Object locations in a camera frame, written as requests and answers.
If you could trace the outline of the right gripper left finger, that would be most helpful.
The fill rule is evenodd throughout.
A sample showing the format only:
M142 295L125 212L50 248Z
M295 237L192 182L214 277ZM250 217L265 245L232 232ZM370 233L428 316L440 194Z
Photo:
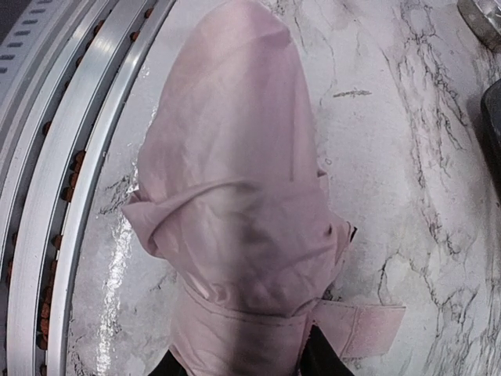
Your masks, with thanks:
M148 376L187 376L184 367L174 358L168 350L162 360L148 374Z

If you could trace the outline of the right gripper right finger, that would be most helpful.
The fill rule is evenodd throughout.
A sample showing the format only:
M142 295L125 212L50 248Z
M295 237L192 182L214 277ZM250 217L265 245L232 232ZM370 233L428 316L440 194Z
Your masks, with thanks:
M301 355L299 372L302 376L354 376L316 325L312 325Z

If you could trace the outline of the pink and black umbrella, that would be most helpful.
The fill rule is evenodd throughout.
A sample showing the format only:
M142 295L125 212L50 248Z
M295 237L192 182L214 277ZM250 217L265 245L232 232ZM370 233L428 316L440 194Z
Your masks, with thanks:
M123 213L182 278L168 350L188 375L298 375L312 325L342 362L390 349L404 307L323 297L356 229L328 206L297 47L259 2L193 29L137 168Z

